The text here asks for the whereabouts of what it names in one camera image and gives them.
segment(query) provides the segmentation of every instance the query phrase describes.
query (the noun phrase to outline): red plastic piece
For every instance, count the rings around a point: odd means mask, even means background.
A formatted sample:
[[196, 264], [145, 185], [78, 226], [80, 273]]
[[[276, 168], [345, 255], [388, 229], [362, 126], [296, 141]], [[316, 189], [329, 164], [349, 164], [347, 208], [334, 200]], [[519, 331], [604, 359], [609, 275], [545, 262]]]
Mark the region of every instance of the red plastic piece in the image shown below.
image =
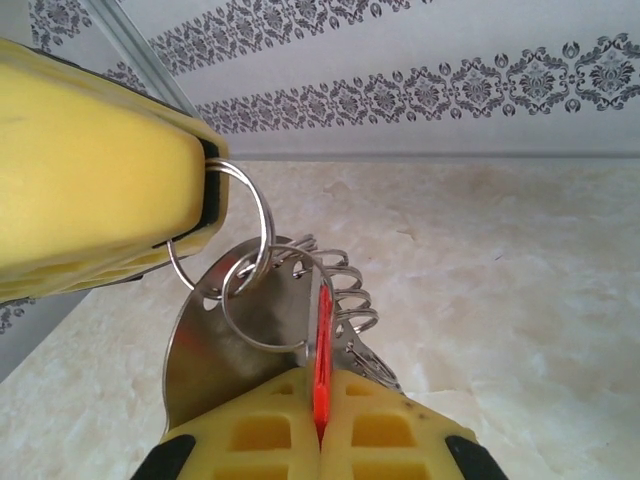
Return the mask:
[[329, 423], [332, 307], [329, 289], [323, 285], [320, 288], [318, 302], [318, 340], [313, 376], [313, 421], [316, 424], [320, 445], [322, 445], [324, 431]]

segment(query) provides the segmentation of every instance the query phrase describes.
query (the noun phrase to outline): metal key ring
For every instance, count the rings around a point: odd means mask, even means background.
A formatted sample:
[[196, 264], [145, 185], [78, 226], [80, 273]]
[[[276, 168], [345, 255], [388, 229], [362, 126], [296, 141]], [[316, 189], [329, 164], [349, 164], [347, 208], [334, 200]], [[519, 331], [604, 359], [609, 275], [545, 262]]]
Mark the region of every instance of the metal key ring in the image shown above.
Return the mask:
[[[329, 298], [331, 300], [331, 318], [333, 319], [334, 311], [335, 311], [335, 292], [333, 289], [333, 282], [331, 281], [331, 276], [327, 273], [324, 265], [322, 265], [322, 262], [316, 257], [314, 257], [313, 254], [305, 250], [302, 250], [301, 248], [293, 247], [291, 245], [276, 244], [276, 245], [270, 245], [268, 248], [270, 252], [273, 252], [274, 250], [275, 251], [284, 250], [285, 252], [296, 253], [304, 258], [308, 258], [313, 262], [315, 267], [320, 271], [322, 279], [324, 280], [324, 283], [329, 290]], [[231, 267], [231, 269], [227, 272], [227, 275], [224, 277], [224, 281], [222, 282], [222, 288], [220, 289], [220, 294], [222, 298], [220, 300], [220, 304], [222, 306], [222, 312], [224, 313], [224, 318], [227, 321], [227, 325], [229, 325], [229, 328], [231, 328], [231, 330], [233, 330], [245, 342], [247, 342], [249, 345], [259, 350], [265, 350], [267, 352], [274, 352], [274, 353], [289, 353], [304, 347], [307, 343], [306, 340], [300, 340], [298, 343], [295, 343], [293, 345], [271, 345], [268, 343], [259, 342], [258, 340], [251, 338], [250, 336], [246, 335], [242, 330], [240, 330], [238, 325], [236, 325], [236, 322], [233, 320], [233, 316], [229, 311], [229, 286], [231, 285], [231, 280], [233, 279], [234, 276], [237, 275], [241, 266], [245, 262], [247, 262], [252, 257], [252, 255], [255, 255], [255, 251], [249, 252], [246, 255], [244, 255], [242, 258], [240, 258], [233, 265], [233, 267]]]
[[[271, 266], [270, 247], [274, 244], [274, 240], [276, 238], [273, 214], [271, 213], [269, 204], [265, 200], [264, 195], [262, 194], [260, 189], [247, 176], [247, 174], [240, 170], [238, 167], [225, 160], [220, 159], [208, 159], [205, 162], [205, 165], [206, 171], [226, 173], [227, 175], [239, 180], [244, 185], [246, 185], [253, 195], [253, 199], [255, 200], [258, 207], [258, 213], [260, 214], [260, 247], [258, 248], [258, 256], [255, 259], [255, 267], [248, 272], [248, 275], [246, 276], [244, 281], [234, 292], [227, 293], [228, 296], [234, 297], [236, 295], [239, 295], [244, 290], [247, 290], [253, 285], [257, 284], [257, 282], [264, 278]], [[167, 250], [169, 251], [169, 260], [171, 261], [174, 270], [178, 274], [178, 277], [180, 278], [180, 280], [182, 280], [182, 283], [184, 283], [190, 290], [195, 290], [196, 283], [189, 278], [187, 273], [184, 271], [184, 268], [182, 268], [180, 259], [176, 254], [175, 245], [173, 243], [173, 240], [171, 239], [167, 240]], [[212, 300], [221, 301], [222, 290], [214, 288], [212, 292], [206, 292], [206, 296]]]

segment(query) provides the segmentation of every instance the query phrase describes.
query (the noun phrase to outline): black trim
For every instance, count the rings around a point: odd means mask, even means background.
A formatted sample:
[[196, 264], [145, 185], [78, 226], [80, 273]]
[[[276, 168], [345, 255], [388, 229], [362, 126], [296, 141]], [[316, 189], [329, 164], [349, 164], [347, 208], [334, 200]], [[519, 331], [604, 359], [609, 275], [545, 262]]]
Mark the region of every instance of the black trim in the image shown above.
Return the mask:
[[196, 439], [191, 435], [180, 435], [158, 445], [147, 455], [131, 480], [178, 480], [195, 445]]
[[447, 437], [445, 442], [464, 480], [508, 480], [482, 445], [457, 435]]

